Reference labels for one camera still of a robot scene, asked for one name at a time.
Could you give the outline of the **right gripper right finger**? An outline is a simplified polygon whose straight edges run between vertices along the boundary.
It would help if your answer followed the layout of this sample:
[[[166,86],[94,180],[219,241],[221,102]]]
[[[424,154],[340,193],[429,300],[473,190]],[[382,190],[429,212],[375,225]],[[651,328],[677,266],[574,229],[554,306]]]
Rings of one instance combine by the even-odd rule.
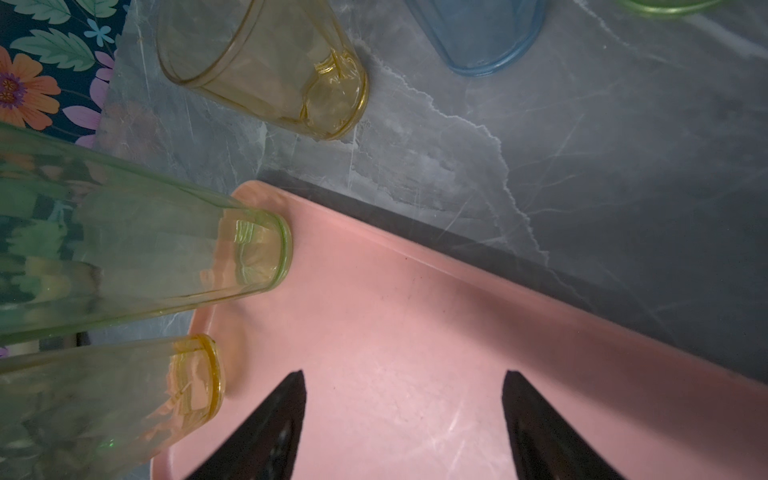
[[[506,373],[501,401],[519,479],[622,477],[520,372]]]

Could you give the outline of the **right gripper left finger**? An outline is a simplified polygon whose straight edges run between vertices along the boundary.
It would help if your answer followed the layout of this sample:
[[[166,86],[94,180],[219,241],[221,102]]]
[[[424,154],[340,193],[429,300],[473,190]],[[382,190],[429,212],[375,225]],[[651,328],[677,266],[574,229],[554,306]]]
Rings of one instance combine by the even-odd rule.
[[[290,373],[189,477],[289,480],[298,453],[306,402],[303,372]]]

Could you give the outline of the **yellow tall glass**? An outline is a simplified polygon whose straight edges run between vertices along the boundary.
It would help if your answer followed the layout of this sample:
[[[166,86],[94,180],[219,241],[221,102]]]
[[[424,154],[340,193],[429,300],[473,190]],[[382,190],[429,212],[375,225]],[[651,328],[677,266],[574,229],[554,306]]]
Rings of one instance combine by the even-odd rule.
[[[210,421],[225,375],[198,334],[1,362],[4,479],[118,479]]]

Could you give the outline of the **pink plastic tray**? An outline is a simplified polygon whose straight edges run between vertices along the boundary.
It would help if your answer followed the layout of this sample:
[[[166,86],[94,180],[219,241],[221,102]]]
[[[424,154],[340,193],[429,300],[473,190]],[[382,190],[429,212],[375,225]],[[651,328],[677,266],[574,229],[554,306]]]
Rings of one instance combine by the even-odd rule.
[[[514,478],[509,371],[628,479],[766,477],[763,384],[266,183],[234,197],[288,220],[292,265],[194,314],[226,394],[153,478],[191,474],[298,370],[297,479]]]

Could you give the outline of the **light green tall glass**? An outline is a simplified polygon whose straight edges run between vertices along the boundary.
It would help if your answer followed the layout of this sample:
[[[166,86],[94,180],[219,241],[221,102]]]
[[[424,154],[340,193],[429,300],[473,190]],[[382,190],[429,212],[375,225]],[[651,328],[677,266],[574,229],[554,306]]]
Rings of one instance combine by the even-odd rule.
[[[266,292],[293,256],[269,210],[9,124],[1,128],[1,341]]]

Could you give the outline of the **blue tall glass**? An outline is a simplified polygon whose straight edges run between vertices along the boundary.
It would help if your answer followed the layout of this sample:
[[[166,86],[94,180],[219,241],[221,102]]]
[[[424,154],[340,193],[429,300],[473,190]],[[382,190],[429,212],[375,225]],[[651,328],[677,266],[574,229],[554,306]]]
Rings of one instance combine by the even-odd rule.
[[[495,73],[520,59],[536,41],[545,0],[415,0],[410,13],[453,72]]]

